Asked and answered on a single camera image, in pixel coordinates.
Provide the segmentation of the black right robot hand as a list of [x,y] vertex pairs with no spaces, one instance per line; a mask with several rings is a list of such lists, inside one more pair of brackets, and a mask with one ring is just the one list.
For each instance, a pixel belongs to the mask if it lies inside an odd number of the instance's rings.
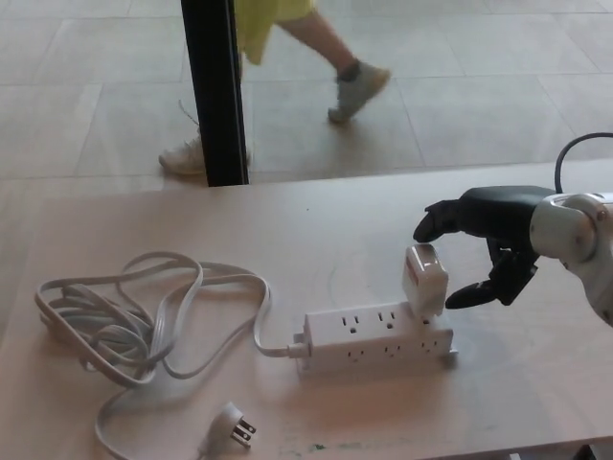
[[537,271],[539,255],[530,241],[536,206],[555,192],[537,186],[475,187],[457,199],[441,200],[425,208],[413,238],[433,242],[445,234],[466,233],[483,238],[492,269],[480,283],[463,287],[445,301],[461,310],[499,301],[509,306]]

